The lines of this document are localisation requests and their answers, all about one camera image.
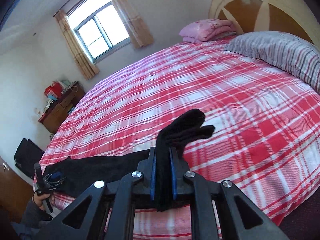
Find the dark sleeved left forearm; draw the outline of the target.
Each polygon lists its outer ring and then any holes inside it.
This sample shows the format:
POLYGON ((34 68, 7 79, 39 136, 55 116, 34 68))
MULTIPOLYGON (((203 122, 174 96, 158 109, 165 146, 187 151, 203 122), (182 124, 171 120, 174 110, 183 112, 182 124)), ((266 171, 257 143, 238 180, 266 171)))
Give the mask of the dark sleeved left forearm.
POLYGON ((34 239, 39 230, 52 221, 51 215, 30 199, 20 223, 10 222, 18 239, 34 239))

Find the person's left hand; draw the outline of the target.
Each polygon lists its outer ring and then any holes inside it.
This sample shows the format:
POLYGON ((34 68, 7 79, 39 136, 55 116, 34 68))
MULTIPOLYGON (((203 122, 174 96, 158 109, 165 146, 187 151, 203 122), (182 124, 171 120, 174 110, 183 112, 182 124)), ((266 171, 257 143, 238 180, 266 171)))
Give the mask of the person's left hand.
POLYGON ((33 202, 43 211, 45 210, 45 207, 43 205, 43 201, 45 199, 49 199, 50 203, 54 204, 55 198, 54 198, 53 194, 42 194, 42 195, 38 196, 37 193, 35 192, 32 197, 33 202))

